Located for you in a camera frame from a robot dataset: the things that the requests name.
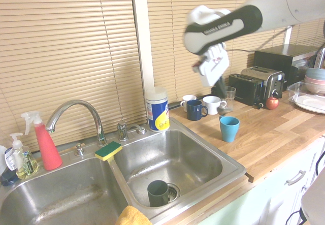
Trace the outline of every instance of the toaster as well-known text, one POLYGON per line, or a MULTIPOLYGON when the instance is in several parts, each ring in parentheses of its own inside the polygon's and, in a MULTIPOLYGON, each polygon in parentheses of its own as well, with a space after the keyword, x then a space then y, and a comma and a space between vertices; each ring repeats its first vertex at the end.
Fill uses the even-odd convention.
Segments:
POLYGON ((263 80, 261 100, 266 101, 269 97, 282 98, 284 73, 262 67, 250 67, 242 71, 242 75, 263 80))
POLYGON ((262 79, 241 74, 230 74, 228 85, 236 88, 236 101, 249 106, 253 106, 261 102, 261 92, 263 88, 262 79))

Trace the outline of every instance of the sink drain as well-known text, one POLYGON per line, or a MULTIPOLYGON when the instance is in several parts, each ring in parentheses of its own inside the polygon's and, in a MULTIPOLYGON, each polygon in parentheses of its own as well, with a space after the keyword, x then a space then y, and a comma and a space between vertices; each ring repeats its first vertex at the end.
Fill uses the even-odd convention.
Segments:
POLYGON ((167 183, 168 185, 168 203, 176 200, 181 196, 181 191, 179 187, 174 185, 173 183, 167 183))

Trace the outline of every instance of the sponge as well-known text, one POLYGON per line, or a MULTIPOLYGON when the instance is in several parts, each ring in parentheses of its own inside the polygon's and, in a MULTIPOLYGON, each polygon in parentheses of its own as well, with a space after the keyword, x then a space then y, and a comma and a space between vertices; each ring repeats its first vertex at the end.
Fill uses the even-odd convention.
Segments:
POLYGON ((104 146, 100 150, 95 152, 95 156, 103 161, 108 160, 113 157, 116 153, 118 153, 122 149, 122 146, 115 141, 112 141, 107 146, 104 146))

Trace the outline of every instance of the butcher block countertop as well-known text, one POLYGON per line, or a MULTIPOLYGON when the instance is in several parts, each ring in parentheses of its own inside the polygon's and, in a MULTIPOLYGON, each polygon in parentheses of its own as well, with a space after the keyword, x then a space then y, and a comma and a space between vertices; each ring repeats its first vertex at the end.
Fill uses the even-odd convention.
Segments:
POLYGON ((240 120, 234 142, 222 140, 219 115, 190 121, 182 107, 169 115, 215 147, 241 163, 246 176, 227 185, 166 224, 197 224, 262 182, 270 172, 325 134, 325 115, 304 110, 283 93, 274 110, 257 109, 235 101, 234 111, 227 114, 240 120))

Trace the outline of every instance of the kitchen sink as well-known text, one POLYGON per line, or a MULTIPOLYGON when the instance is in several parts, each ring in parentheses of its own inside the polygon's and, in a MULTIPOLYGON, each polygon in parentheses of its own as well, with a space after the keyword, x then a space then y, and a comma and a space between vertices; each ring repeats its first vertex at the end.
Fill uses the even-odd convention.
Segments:
POLYGON ((0 224, 109 225, 127 205, 163 224, 245 174, 245 168, 180 122, 170 118, 167 131, 135 130, 119 141, 123 149, 110 162, 94 157, 96 137, 85 139, 83 156, 62 154, 56 170, 43 168, 29 179, 0 187, 0 224), (167 205, 150 207, 147 186, 169 185, 167 205))
POLYGON ((108 162, 97 158, 38 175, 7 193, 0 224, 115 224, 127 206, 108 162))
POLYGON ((217 156, 175 130, 125 145, 115 161, 137 201, 147 207, 147 187, 154 180, 173 184, 184 196, 222 173, 217 156))
POLYGON ((128 194, 129 204, 153 224, 163 224, 246 172, 241 164, 173 118, 167 131, 148 131, 122 145, 111 168, 128 194), (154 180, 169 185, 172 201, 167 205, 150 207, 147 187, 154 180))

